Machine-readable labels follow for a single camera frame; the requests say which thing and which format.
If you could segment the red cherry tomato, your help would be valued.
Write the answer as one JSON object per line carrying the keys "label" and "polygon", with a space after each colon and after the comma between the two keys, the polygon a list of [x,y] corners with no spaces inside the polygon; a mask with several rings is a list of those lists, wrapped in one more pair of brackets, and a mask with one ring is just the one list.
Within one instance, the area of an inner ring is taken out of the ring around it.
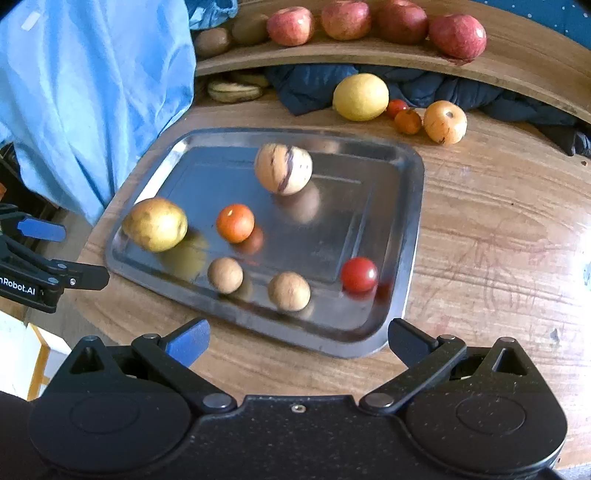
{"label": "red cherry tomato", "polygon": [[395,119],[400,112],[408,110],[408,108],[409,105],[404,100],[394,99],[389,102],[386,114],[389,118]]}
{"label": "red cherry tomato", "polygon": [[376,264],[366,257],[355,257],[342,265],[342,287],[353,293],[363,293],[372,290],[378,282]]}

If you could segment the small orange tangerine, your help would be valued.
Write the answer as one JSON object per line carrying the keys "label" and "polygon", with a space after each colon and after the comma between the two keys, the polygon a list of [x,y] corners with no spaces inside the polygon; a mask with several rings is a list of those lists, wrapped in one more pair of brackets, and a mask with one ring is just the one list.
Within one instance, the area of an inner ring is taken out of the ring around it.
{"label": "small orange tangerine", "polygon": [[228,243],[238,244],[249,238],[256,226],[256,219],[249,207],[231,204],[224,207],[216,219],[216,230]]}

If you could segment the striped cream pepino melon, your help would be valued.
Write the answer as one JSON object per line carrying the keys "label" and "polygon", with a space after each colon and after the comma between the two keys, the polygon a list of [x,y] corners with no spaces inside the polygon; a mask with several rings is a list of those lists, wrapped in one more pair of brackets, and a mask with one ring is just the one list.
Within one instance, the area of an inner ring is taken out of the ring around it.
{"label": "striped cream pepino melon", "polygon": [[280,196],[297,194],[311,180],[314,163],[307,150],[267,143],[259,148],[254,173],[263,188]]}

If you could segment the orange yellow round fruit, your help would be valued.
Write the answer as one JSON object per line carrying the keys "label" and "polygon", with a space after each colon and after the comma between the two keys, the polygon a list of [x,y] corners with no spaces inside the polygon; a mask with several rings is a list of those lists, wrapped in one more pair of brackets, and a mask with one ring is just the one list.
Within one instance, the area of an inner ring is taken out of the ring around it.
{"label": "orange yellow round fruit", "polygon": [[435,143],[454,145],[466,135],[468,118],[454,103],[440,100],[425,110],[423,126],[428,137]]}

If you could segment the yellow lemon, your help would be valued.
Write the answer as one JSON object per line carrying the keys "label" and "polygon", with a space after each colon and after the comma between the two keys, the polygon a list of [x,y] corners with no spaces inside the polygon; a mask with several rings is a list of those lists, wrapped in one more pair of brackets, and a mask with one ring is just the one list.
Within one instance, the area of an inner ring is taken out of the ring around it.
{"label": "yellow lemon", "polygon": [[365,122],[381,116],[390,102],[388,85],[374,74],[362,73],[339,82],[332,107],[346,120]]}

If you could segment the small brown longan left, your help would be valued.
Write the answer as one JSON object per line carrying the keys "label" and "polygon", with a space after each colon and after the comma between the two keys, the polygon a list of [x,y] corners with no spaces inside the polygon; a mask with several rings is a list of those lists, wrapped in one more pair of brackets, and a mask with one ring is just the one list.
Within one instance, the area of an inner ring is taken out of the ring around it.
{"label": "small brown longan left", "polygon": [[242,266],[230,257],[216,258],[207,269],[207,278],[219,293],[231,294],[242,286]]}

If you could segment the small brown longan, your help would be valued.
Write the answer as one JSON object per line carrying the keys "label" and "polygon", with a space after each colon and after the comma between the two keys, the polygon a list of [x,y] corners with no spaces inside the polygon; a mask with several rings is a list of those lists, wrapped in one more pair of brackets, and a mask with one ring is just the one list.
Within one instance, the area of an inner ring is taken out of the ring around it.
{"label": "small brown longan", "polygon": [[296,272],[277,274],[267,287],[270,301],[287,312],[303,310],[311,300],[311,288],[307,280]]}
{"label": "small brown longan", "polygon": [[219,293],[231,294],[242,286],[242,266],[230,257],[216,258],[207,269],[207,278]]}

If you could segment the yellow green mango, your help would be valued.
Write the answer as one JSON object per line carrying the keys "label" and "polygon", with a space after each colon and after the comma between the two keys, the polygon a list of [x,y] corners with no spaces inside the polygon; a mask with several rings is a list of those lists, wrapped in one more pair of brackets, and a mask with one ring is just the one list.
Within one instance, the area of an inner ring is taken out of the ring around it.
{"label": "yellow green mango", "polygon": [[136,203],[122,222],[123,233],[142,249],[158,253],[175,247],[188,230],[184,211],[173,202],[154,197]]}

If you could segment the small brown longan right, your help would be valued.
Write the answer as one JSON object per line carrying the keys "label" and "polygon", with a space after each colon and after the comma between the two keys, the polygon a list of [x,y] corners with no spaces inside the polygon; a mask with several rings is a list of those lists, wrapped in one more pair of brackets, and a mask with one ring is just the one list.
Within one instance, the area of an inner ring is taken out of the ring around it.
{"label": "small brown longan right", "polygon": [[311,288],[307,280],[296,272],[277,274],[267,287],[270,301],[287,312],[303,310],[311,300]]}

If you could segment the steel metal tray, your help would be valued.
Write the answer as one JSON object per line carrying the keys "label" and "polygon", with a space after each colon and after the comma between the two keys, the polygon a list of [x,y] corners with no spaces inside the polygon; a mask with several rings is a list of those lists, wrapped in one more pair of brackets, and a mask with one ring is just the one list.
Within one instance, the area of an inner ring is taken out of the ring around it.
{"label": "steel metal tray", "polygon": [[[263,188],[253,169],[259,147],[283,143],[307,150],[308,185],[289,197]],[[267,337],[339,358],[381,350],[391,320],[405,313],[420,227],[425,169],[410,146],[327,131],[217,128],[173,140],[143,174],[131,202],[161,197],[188,219],[185,239],[151,253],[115,228],[108,268],[168,299]],[[216,230],[231,204],[252,210],[256,226],[242,243]],[[216,258],[235,259],[243,282],[231,294],[208,281]],[[342,265],[366,257],[377,285],[342,287]],[[280,310],[267,287],[277,274],[307,280],[311,300],[301,311]]]}

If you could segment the light blue garment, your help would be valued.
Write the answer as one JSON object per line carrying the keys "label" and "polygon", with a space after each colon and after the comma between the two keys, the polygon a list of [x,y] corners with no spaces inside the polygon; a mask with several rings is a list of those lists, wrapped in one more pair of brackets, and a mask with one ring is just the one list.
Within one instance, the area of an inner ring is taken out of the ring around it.
{"label": "light blue garment", "polygon": [[1,139],[25,186],[95,223],[193,100],[191,35],[235,1],[5,1]]}

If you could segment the small orange persimmon fruit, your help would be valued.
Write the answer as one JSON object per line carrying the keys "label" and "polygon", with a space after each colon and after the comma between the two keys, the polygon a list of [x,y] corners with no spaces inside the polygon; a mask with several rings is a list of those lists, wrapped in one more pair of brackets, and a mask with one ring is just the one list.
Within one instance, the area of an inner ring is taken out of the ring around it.
{"label": "small orange persimmon fruit", "polygon": [[421,132],[423,121],[416,110],[405,109],[396,115],[394,125],[400,133],[413,136]]}

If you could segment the yellow banana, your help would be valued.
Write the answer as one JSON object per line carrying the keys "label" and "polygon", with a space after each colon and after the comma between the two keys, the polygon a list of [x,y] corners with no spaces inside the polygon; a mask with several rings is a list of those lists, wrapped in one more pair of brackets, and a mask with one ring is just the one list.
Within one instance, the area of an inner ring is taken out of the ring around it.
{"label": "yellow banana", "polygon": [[207,84],[207,94],[212,100],[224,103],[242,103],[259,99],[270,82],[263,75],[235,73],[231,80],[214,79]]}

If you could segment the dark blue cloth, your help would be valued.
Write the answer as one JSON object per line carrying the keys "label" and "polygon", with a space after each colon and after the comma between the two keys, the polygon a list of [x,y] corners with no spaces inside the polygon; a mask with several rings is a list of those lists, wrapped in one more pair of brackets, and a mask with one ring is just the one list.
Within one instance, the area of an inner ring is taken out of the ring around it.
{"label": "dark blue cloth", "polygon": [[297,64],[263,69],[283,106],[296,116],[331,107],[332,93],[339,82],[360,73],[381,78],[393,100],[403,100],[411,107],[426,108],[446,100],[465,111],[480,110],[499,121],[529,123],[566,155],[590,156],[588,123],[531,97],[479,81],[372,65]]}

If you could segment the brown kiwi left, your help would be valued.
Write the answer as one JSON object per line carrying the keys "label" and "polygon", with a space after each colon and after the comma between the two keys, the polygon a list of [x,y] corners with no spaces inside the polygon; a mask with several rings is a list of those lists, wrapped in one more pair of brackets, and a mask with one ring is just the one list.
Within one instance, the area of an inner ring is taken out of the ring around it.
{"label": "brown kiwi left", "polygon": [[198,58],[207,59],[225,53],[231,47],[231,43],[228,30],[216,27],[200,31],[194,38],[193,46]]}

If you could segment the brown kiwi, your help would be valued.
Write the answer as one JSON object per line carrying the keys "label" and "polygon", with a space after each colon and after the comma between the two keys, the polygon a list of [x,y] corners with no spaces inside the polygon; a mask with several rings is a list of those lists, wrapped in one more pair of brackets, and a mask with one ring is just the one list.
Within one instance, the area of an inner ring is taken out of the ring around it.
{"label": "brown kiwi", "polygon": [[194,38],[193,46],[198,58],[207,59],[225,53],[231,47],[231,43],[228,30],[216,27],[200,31]]}
{"label": "brown kiwi", "polygon": [[231,27],[232,38],[243,46],[266,42],[269,39],[269,33],[266,30],[267,20],[269,20],[269,16],[263,13],[237,18]]}

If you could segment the wooden curved shelf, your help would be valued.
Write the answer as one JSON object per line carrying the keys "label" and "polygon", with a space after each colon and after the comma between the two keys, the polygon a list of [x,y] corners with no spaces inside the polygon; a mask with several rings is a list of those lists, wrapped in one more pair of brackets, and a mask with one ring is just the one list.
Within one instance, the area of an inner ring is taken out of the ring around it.
{"label": "wooden curved shelf", "polygon": [[370,34],[361,40],[332,40],[317,31],[307,44],[283,47],[269,41],[233,47],[197,63],[197,76],[273,65],[368,64],[415,68],[481,81],[515,91],[583,121],[590,119],[590,51],[527,18],[472,1],[424,1],[431,16],[466,13],[488,35],[486,51],[462,63],[445,58],[430,41],[399,45]]}

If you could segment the dark red apple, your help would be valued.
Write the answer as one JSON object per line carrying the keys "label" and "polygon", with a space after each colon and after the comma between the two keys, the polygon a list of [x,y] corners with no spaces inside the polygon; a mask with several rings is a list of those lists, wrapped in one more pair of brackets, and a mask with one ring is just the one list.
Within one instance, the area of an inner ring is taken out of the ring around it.
{"label": "dark red apple", "polygon": [[383,1],[377,15],[382,39],[403,45],[423,42],[429,33],[427,12],[411,1]]}
{"label": "dark red apple", "polygon": [[468,14],[449,14],[432,19],[429,37],[446,56],[466,61],[479,57],[488,43],[485,27]]}

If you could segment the brown kiwi right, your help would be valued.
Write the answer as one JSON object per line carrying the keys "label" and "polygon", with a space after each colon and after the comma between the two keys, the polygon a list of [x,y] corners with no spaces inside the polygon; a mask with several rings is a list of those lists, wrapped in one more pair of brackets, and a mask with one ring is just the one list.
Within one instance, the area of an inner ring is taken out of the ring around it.
{"label": "brown kiwi right", "polygon": [[243,46],[266,42],[269,39],[269,33],[266,30],[267,20],[269,20],[269,16],[263,13],[237,18],[231,27],[232,38]]}

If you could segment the pink red apple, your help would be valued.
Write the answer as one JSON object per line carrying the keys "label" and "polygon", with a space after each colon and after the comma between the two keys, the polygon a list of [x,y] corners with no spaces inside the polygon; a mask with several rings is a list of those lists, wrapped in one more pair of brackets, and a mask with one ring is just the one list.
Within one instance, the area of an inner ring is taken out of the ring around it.
{"label": "pink red apple", "polygon": [[315,34],[315,18],[305,7],[280,9],[266,21],[266,31],[270,39],[280,46],[301,46]]}
{"label": "pink red apple", "polygon": [[338,41],[358,40],[370,33],[372,14],[363,1],[332,1],[321,13],[322,29]]}

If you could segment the blue dotted fabric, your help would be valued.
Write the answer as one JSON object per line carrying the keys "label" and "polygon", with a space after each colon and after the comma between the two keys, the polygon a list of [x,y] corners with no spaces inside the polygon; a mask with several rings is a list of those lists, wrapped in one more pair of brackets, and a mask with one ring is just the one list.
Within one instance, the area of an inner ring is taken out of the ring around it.
{"label": "blue dotted fabric", "polygon": [[482,4],[528,18],[582,45],[590,42],[590,13],[577,1],[488,0]]}

